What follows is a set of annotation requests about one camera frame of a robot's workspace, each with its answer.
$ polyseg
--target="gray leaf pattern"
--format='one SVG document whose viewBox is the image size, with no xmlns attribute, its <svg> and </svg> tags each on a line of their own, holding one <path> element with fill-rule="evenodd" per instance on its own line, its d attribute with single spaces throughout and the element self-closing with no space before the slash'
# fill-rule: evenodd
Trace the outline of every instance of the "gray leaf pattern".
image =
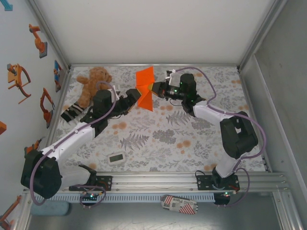
<svg viewBox="0 0 307 230">
<path fill-rule="evenodd" d="M 135 88 L 135 72 L 149 66 L 105 66 L 113 76 L 112 85 L 120 87 L 120 95 Z M 66 93 L 62 110 L 76 102 L 82 85 L 76 81 L 78 75 L 89 75 L 92 67 L 75 67 Z M 235 67 L 200 67 L 212 81 L 217 97 L 215 106 L 228 111 L 245 111 L 248 107 Z M 164 81 L 164 72 L 169 66 L 154 66 L 156 81 Z M 198 94 L 209 99 L 213 92 L 206 81 L 195 70 L 184 70 L 172 78 L 172 85 L 179 85 L 180 76 L 192 73 L 197 83 Z M 60 118 L 53 141 L 70 132 L 87 109 L 76 119 L 67 123 Z M 126 162 L 109 165 L 107 156 L 124 151 Z M 259 151 L 255 147 L 250 155 Z M 108 120 L 107 128 L 94 140 L 85 143 L 69 157 L 65 167 L 79 164 L 89 165 L 98 172 L 194 172 L 210 171 L 225 154 L 220 128 L 205 120 L 186 114 L 181 106 L 172 106 L 169 101 L 153 95 L 153 112 L 135 105 L 130 113 L 121 118 Z M 240 164 L 249 171 L 264 171 L 262 158 L 243 160 Z"/>
</svg>

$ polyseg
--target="patterned mat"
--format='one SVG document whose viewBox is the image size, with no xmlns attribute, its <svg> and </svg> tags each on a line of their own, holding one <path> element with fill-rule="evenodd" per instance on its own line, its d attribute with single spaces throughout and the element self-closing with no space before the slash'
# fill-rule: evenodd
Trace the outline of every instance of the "patterned mat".
<svg viewBox="0 0 307 230">
<path fill-rule="evenodd" d="M 78 75 L 88 76 L 91 67 L 75 67 L 66 94 L 63 111 L 76 102 L 82 85 Z M 147 66 L 106 66 L 113 76 L 112 84 L 120 86 L 121 95 L 135 88 L 135 72 Z M 164 80 L 167 66 L 155 66 L 156 81 Z M 213 105 L 228 111 L 248 113 L 241 82 L 235 67 L 201 68 L 211 79 L 217 98 Z M 173 75 L 172 85 L 179 85 L 180 75 L 193 73 L 199 95 L 209 99 L 213 92 L 206 79 L 195 70 L 186 70 Z M 119 119 L 110 119 L 108 127 L 93 141 L 84 144 L 66 161 L 66 167 L 85 164 L 98 172 L 194 172 L 211 171 L 224 152 L 219 127 L 205 120 L 186 114 L 181 106 L 153 96 L 153 112 L 134 106 L 131 112 Z M 70 123 L 60 118 L 55 140 L 71 131 L 87 110 Z M 255 147 L 252 155 L 259 151 Z M 125 152 L 126 162 L 110 166 L 107 155 Z M 264 171 L 262 158 L 244 160 L 241 166 L 248 171 Z"/>
</svg>

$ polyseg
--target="metal floor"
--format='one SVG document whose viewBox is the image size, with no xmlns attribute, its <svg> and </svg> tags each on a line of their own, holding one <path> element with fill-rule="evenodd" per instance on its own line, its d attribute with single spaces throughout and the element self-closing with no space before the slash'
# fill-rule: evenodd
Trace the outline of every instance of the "metal floor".
<svg viewBox="0 0 307 230">
<path fill-rule="evenodd" d="M 159 203 L 101 204 L 83 210 L 72 204 L 64 217 L 30 217 L 28 230 L 277 230 L 280 229 L 270 196 L 251 193 L 240 205 L 217 208 L 199 203 L 196 215 L 163 210 Z"/>
</svg>

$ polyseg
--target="white wall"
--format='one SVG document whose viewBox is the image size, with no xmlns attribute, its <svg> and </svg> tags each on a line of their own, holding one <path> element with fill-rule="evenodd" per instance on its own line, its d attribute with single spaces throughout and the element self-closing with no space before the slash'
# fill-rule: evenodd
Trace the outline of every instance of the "white wall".
<svg viewBox="0 0 307 230">
<path fill-rule="evenodd" d="M 34 17 L 23 0 L 9 0 L 13 11 L 4 11 L 0 5 L 0 121 L 7 130 L 0 135 L 0 215 L 16 200 L 22 192 L 20 184 L 24 166 L 24 148 L 31 146 L 37 139 L 48 134 L 43 112 L 40 109 L 40 97 L 45 87 L 55 105 L 60 91 L 55 92 L 54 60 L 57 59 L 50 44 L 48 54 L 40 59 L 34 44 L 34 36 L 29 32 L 29 23 L 37 25 Z M 43 33 L 38 32 L 43 41 Z M 28 72 L 31 83 L 24 87 L 31 97 L 18 104 L 24 96 L 8 83 L 7 64 L 20 64 Z M 51 105 L 45 99 L 45 108 Z"/>
<path fill-rule="evenodd" d="M 36 0 L 71 63 L 236 63 L 274 0 Z"/>
</svg>

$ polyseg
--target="small white device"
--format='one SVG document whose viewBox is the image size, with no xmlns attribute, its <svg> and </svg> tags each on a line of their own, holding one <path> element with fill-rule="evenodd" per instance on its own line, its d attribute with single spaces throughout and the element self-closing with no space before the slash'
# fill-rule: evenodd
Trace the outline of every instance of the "small white device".
<svg viewBox="0 0 307 230">
<path fill-rule="evenodd" d="M 125 152 L 116 152 L 111 155 L 108 155 L 107 162 L 109 165 L 122 164 L 126 161 Z"/>
</svg>

